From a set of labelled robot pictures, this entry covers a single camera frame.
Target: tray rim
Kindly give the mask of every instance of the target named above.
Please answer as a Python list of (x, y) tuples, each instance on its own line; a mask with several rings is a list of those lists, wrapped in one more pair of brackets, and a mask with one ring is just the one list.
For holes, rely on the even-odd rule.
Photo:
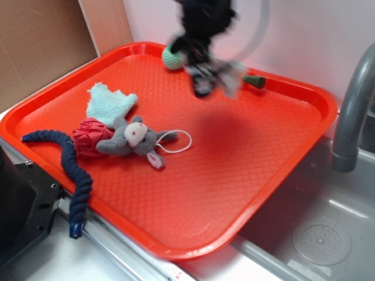
[[(64, 89), (68, 90), (69, 88), (73, 88), (75, 85), (78, 85), (82, 81), (84, 81), (85, 77), (91, 77), (92, 75), (94, 75), (93, 73), (88, 73), (92, 71), (92, 69), (99, 72), (103, 69), (103, 66), (109, 66), (118, 61), (119, 59), (135, 54), (152, 54), (154, 56), (161, 56), (164, 47), (165, 45), (154, 42), (137, 42), (117, 47), (116, 49), (108, 52), (107, 54), (96, 58), (95, 60), (89, 62), (85, 66), (78, 68), (77, 70), (73, 71), (67, 76), (55, 81), (46, 88), (38, 91), (36, 94), (31, 95), (30, 97), (26, 98), (22, 102), (15, 105), (12, 109), (10, 109), (0, 122), (0, 136), (4, 138), (4, 140), (6, 140), (10, 145), (12, 145), (16, 150), (18, 150), (21, 154), (26, 156), (28, 159), (33, 160), (35, 163), (41, 166), (41, 168), (45, 169), (48, 173), (51, 174), (51, 176), (56, 177), (55, 175), (58, 175), (57, 177), (61, 179), (59, 180), (59, 182), (62, 184), (62, 186), (66, 187), (74, 185), (74, 183), (69, 178), (63, 175), (53, 165), (50, 165), (48, 164), (48, 162), (45, 162), (41, 156), (37, 155), (32, 149), (30, 149), (27, 145), (22, 143), (21, 140), (17, 139), (14, 135), (12, 135), (9, 132), (9, 127), (15, 126), (19, 120), (27, 116), (29, 113), (33, 112), (33, 110), (37, 108), (36, 105), (33, 104), (35, 101), (41, 100), (44, 102), (42, 103), (44, 105), (48, 101), (53, 100), (55, 97), (59, 96), (60, 94), (63, 94)], [(290, 173), (291, 170), (298, 165), (298, 163), (303, 159), (303, 157), (310, 151), (310, 149), (325, 133), (328, 127), (334, 122), (338, 115), (338, 106), (336, 104), (335, 99), (331, 96), (331, 94), (328, 91), (317, 86), (255, 69), (248, 69), (248, 74), (264, 76), (265, 78), (267, 78), (265, 88), (270, 91), (276, 91), (277, 93), (280, 93), (279, 91), (277, 91), (278, 83), (283, 83), (285, 86), (290, 86), (291, 88), (302, 87), (304, 89), (309, 90), (312, 94), (310, 96), (301, 98), (300, 100), (304, 100), (307, 103), (313, 105), (315, 108), (319, 110), (322, 116), (322, 121), (320, 122), (319, 126), (312, 131), (309, 137), (291, 155), (291, 157), (289, 157), (289, 159), (283, 164), (283, 166), (276, 172), (276, 174), (274, 174), (270, 178), (270, 180), (264, 186), (273, 186), (273, 188), (267, 189), (267, 193), (269, 193), (266, 196), (267, 200), (267, 198), (272, 195), (272, 193), (287, 177), (288, 173)], [(27, 109), (27, 112), (20, 114), (19, 110), (21, 108)], [(286, 174), (286, 176), (281, 178), (280, 174)], [(90, 208), (92, 208), (93, 211), (97, 212), (99, 215), (101, 215), (110, 223), (112, 223), (112, 225), (114, 225), (120, 231), (130, 235), (139, 244), (141, 244), (143, 247), (153, 252), (154, 254), (172, 261), (180, 261), (203, 256), (207, 253), (213, 252), (221, 248), (222, 246), (225, 246), (228, 242), (230, 242), (231, 239), (233, 239), (234, 237), (233, 233), (238, 233), (239, 230), (243, 227), (244, 223), (246, 223), (246, 221), (248, 221), (251, 218), (251, 215), (254, 214), (261, 207), (262, 204), (259, 203), (260, 197), (262, 198), (262, 202), (265, 201), (265, 195), (264, 193), (262, 193), (264, 187), (252, 200), (250, 200), (250, 202), (243, 210), (243, 212), (241, 212), (241, 214), (238, 217), (236, 217), (234, 222), (232, 222), (229, 225), (229, 227), (227, 227), (218, 238), (202, 245), (199, 249), (166, 247), (163, 243), (158, 241), (152, 235), (149, 235), (146, 231), (140, 229), (140, 227), (135, 225), (134, 222), (120, 216), (115, 210), (104, 204), (99, 198), (91, 197)], [(103, 208), (105, 208), (106, 215), (103, 215)], [(111, 213), (110, 220), (106, 218), (108, 213)], [(130, 229), (131, 234), (127, 233), (125, 229)]]

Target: mouse ear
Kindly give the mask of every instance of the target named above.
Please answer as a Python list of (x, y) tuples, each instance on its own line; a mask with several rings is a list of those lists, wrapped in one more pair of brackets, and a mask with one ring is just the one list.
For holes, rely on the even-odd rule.
[(155, 151), (149, 152), (146, 155), (148, 162), (156, 168), (161, 169), (164, 167), (164, 160), (161, 156), (157, 155)]

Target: gray plush mouse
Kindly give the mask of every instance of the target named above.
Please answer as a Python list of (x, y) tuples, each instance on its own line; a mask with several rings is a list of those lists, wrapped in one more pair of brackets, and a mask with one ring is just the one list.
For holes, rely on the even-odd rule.
[(142, 123), (140, 116), (135, 116), (129, 124), (123, 117), (114, 120), (115, 133), (111, 139), (101, 140), (96, 145), (99, 152), (109, 155), (125, 156), (134, 152), (146, 156), (156, 169), (164, 167), (163, 158), (155, 152), (158, 141), (172, 141), (177, 139), (177, 132), (169, 131), (156, 133)]

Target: white wall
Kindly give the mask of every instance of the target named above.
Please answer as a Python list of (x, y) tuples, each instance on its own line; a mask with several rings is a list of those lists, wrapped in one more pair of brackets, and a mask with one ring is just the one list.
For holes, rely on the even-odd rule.
[[(182, 32), (173, 0), (123, 0), (133, 40), (168, 44)], [(341, 104), (364, 51), (375, 42), (373, 0), (233, 0), (230, 31), (214, 39), (223, 59), (330, 91)]]

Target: light blue towel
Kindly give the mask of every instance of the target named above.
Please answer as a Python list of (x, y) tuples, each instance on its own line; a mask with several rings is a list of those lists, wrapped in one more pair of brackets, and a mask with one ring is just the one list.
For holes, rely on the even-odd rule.
[(95, 84), (88, 92), (91, 94), (91, 100), (86, 110), (87, 117), (99, 120), (110, 129), (113, 129), (116, 117), (125, 117), (138, 101), (136, 94), (124, 95), (120, 90), (111, 92), (102, 83)]

